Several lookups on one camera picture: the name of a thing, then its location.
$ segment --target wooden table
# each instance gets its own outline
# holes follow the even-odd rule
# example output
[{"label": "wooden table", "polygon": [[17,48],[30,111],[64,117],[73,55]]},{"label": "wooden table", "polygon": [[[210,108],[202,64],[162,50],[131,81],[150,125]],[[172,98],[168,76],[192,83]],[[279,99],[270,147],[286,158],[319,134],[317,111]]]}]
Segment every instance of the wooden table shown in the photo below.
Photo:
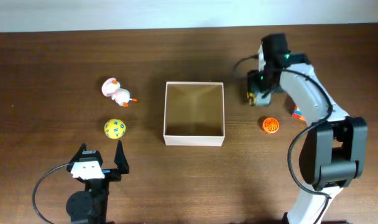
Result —
[{"label": "wooden table", "polygon": [[[108,220],[281,219],[299,192],[287,169],[288,145],[305,124],[290,117],[285,94],[268,108],[248,106],[246,84],[230,75],[234,62],[274,32],[307,53],[334,100],[369,125],[364,173],[325,220],[378,223],[378,24],[0,34],[0,223],[42,223],[31,204],[35,183],[83,142],[101,152],[104,168],[115,167],[117,141],[103,133],[110,118],[127,125],[122,141],[131,173],[110,185]],[[242,74],[250,68],[256,63],[245,63]],[[122,108],[105,98],[100,88],[108,77],[139,102]],[[166,81],[224,82],[223,147],[165,146]],[[262,116],[277,118],[280,130],[264,134]],[[293,155],[298,175],[300,148]],[[83,187],[61,170],[40,186],[38,207],[49,220],[68,223],[65,203]]]}]

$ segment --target cardboard box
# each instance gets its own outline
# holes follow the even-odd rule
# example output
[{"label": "cardboard box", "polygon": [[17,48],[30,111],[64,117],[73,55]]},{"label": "cardboard box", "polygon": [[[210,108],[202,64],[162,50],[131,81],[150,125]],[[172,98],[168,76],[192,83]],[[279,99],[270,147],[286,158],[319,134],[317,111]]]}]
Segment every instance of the cardboard box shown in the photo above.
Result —
[{"label": "cardboard box", "polygon": [[223,83],[167,82],[163,136],[168,146],[221,146],[225,138]]}]

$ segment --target orange toy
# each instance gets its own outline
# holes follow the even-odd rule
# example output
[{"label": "orange toy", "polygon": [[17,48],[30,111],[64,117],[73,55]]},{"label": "orange toy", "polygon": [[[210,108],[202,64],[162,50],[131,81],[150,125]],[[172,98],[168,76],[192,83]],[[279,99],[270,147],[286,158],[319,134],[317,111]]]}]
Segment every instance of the orange toy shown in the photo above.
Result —
[{"label": "orange toy", "polygon": [[279,122],[275,118],[267,118],[262,122],[262,129],[268,134],[273,134],[279,130]]},{"label": "orange toy", "polygon": [[292,114],[292,117],[298,118],[301,121],[305,121],[305,118],[302,116],[301,111],[300,111],[300,109],[297,106],[295,107],[295,110],[294,110],[294,112]]}]

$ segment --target white wall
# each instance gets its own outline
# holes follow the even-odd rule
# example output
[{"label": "white wall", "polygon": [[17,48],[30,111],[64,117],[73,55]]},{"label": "white wall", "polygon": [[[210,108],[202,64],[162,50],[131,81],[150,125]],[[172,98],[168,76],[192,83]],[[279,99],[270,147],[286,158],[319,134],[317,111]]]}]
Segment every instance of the white wall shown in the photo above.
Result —
[{"label": "white wall", "polygon": [[378,0],[0,0],[0,32],[378,22]]}]

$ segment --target yellow ball with blue pattern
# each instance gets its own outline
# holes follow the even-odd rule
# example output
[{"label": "yellow ball with blue pattern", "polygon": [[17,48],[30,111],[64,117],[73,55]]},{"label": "yellow ball with blue pattern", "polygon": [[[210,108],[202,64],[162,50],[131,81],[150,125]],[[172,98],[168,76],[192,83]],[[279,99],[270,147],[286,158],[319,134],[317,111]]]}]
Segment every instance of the yellow ball with blue pattern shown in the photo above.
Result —
[{"label": "yellow ball with blue pattern", "polygon": [[110,119],[104,125],[104,133],[111,139],[118,139],[126,133],[126,125],[119,119]]}]

